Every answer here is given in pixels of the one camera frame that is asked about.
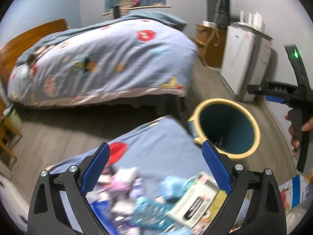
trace bed leg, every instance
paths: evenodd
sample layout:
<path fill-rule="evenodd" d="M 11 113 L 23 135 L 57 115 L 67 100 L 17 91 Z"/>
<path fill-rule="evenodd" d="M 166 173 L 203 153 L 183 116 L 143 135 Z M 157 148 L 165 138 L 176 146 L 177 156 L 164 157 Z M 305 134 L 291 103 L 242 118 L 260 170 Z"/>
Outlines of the bed leg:
<path fill-rule="evenodd" d="M 166 95 L 160 95 L 159 101 L 156 105 L 156 113 L 158 116 L 165 115 Z"/>
<path fill-rule="evenodd" d="M 186 103 L 185 103 L 185 97 L 180 97 L 180 111 L 185 112 L 186 111 Z"/>

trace bed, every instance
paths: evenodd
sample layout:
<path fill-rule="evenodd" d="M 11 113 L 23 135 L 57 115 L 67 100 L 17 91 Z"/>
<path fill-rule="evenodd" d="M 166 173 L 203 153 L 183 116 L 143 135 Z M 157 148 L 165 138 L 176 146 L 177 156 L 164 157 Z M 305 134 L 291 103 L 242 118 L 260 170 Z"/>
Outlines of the bed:
<path fill-rule="evenodd" d="M 82 29 L 67 30 L 65 20 L 31 29 L 0 48 L 8 98 L 30 107 L 115 104 L 127 99 L 139 106 L 147 104 L 143 96 L 156 96 L 151 103 L 158 106 L 165 103 L 162 96 L 184 98 L 197 50 L 175 29 L 184 24 L 179 20 L 154 12 Z M 48 51 L 29 64 L 25 53 L 29 58 L 43 46 Z"/>

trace wooden nightstand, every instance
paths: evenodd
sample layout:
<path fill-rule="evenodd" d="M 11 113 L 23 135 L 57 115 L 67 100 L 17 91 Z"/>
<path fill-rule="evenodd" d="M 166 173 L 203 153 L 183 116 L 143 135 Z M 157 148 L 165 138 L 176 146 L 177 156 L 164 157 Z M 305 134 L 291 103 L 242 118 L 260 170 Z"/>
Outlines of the wooden nightstand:
<path fill-rule="evenodd" d="M 11 123 L 10 119 L 3 115 L 3 111 L 5 109 L 5 105 L 3 105 L 3 109 L 0 115 L 0 149 L 4 150 L 11 158 L 13 158 L 13 163 L 11 164 L 11 167 L 15 164 L 17 161 L 17 157 L 12 152 L 12 149 L 10 149 L 10 145 L 13 141 L 13 138 L 16 135 L 19 135 L 19 137 L 22 137 L 21 132 Z"/>
<path fill-rule="evenodd" d="M 198 46 L 199 57 L 203 65 L 205 65 L 205 61 L 210 67 L 221 68 L 226 42 L 226 30 L 218 28 L 219 38 L 215 34 L 212 40 L 208 41 L 213 28 L 203 25 L 196 25 L 196 27 L 197 37 L 195 41 Z"/>

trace window sill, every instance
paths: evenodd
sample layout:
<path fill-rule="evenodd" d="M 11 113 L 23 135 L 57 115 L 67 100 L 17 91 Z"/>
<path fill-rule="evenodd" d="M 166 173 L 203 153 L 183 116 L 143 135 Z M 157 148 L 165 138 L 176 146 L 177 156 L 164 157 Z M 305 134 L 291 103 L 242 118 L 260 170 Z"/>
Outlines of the window sill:
<path fill-rule="evenodd" d="M 132 7 L 129 10 L 137 10 L 137 9 L 147 9 L 147 8 L 171 8 L 168 5 L 160 5 L 160 6 L 140 6 L 140 7 Z M 109 15 L 110 12 L 103 13 L 102 16 Z"/>

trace toy pile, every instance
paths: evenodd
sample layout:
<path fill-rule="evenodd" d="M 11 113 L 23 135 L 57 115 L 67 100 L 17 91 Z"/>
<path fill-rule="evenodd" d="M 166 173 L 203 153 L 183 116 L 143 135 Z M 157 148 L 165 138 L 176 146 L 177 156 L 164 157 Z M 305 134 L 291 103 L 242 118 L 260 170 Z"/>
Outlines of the toy pile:
<path fill-rule="evenodd" d="M 155 199 L 144 192 L 137 168 L 115 171 L 111 165 L 86 198 L 111 235 L 201 235 L 226 198 L 204 172 L 190 179 L 166 177 Z"/>

